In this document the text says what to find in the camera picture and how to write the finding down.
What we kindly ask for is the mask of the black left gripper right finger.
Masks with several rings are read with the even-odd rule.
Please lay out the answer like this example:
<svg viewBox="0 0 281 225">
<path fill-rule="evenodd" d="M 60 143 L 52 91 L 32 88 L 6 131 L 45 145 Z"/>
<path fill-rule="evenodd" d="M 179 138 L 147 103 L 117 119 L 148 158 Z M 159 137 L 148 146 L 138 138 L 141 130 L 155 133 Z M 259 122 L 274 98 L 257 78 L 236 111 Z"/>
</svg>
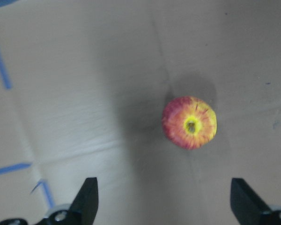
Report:
<svg viewBox="0 0 281 225">
<path fill-rule="evenodd" d="M 230 207 L 241 225 L 281 225 L 281 208 L 271 208 L 243 178 L 232 178 Z"/>
</svg>

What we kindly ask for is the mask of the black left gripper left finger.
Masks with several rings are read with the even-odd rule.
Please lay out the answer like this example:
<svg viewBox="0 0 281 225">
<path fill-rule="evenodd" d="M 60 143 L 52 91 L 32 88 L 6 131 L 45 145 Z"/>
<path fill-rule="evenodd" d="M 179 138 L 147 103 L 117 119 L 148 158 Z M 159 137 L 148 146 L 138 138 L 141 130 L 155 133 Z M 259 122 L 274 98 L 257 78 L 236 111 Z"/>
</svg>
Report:
<svg viewBox="0 0 281 225">
<path fill-rule="evenodd" d="M 70 205 L 51 209 L 37 225 L 92 225 L 99 206 L 98 181 L 86 178 Z"/>
</svg>

